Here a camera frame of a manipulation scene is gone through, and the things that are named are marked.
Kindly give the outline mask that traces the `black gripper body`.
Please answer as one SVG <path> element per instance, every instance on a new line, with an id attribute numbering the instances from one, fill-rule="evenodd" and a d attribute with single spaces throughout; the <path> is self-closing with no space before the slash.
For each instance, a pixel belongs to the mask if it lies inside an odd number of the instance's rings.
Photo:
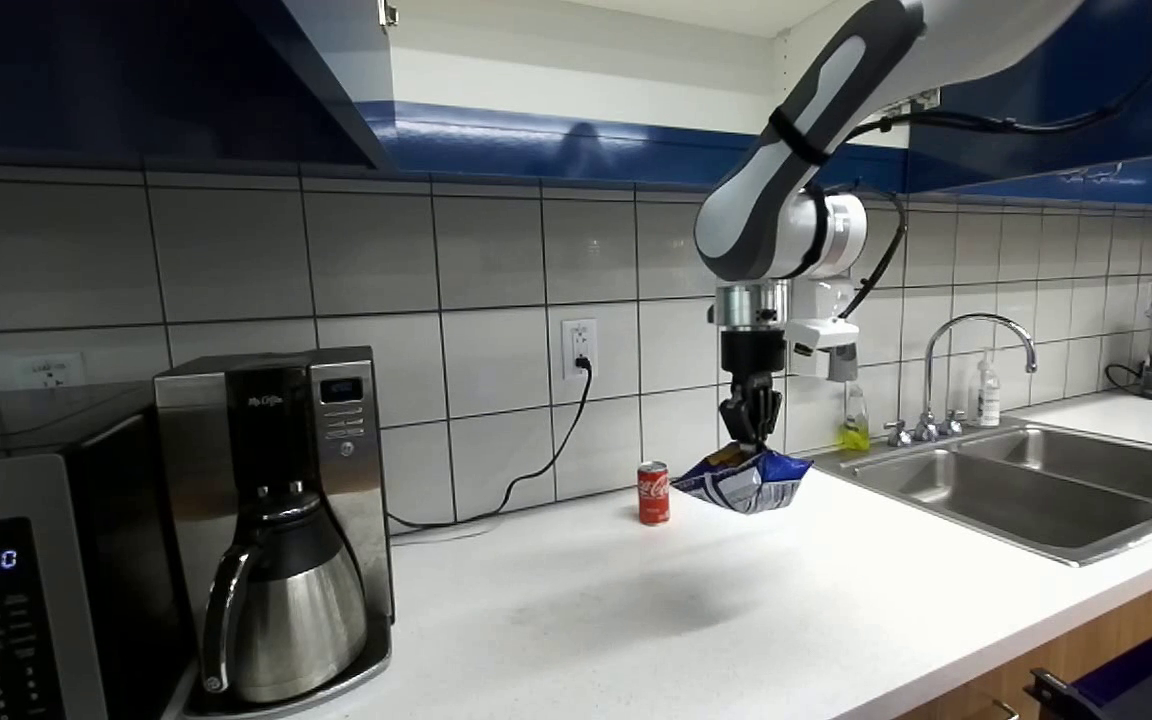
<path id="1" fill-rule="evenodd" d="M 716 294 L 720 367 L 737 393 L 762 388 L 784 367 L 784 290 L 724 284 Z"/>

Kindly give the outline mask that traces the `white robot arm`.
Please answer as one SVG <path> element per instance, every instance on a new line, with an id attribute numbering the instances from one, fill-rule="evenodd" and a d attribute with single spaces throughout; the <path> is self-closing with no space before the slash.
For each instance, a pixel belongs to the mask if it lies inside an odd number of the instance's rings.
<path id="1" fill-rule="evenodd" d="M 820 259 L 807 181 L 870 117 L 917 91 L 984 81 L 1038 46 L 1078 0 L 864 0 L 766 110 L 762 133 L 695 215 L 710 274 L 761 288 Z"/>

